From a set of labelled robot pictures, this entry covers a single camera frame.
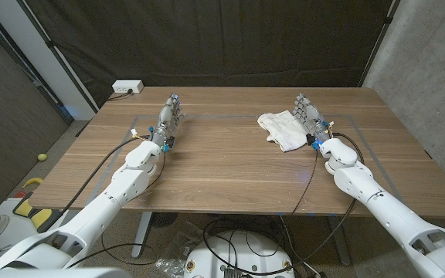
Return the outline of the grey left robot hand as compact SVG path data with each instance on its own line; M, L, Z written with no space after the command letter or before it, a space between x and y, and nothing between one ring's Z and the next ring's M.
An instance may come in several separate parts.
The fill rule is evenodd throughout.
M163 152L167 152L174 146L176 128L185 116L181 111L181 101L177 94L172 93L162 107L158 123L150 136L150 141L156 143Z

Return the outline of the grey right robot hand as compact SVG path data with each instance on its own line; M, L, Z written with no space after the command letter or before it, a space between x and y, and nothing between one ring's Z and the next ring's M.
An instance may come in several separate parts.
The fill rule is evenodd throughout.
M332 138L329 123L304 94L299 93L294 104L292 114L305 129L307 145L318 151L325 141Z

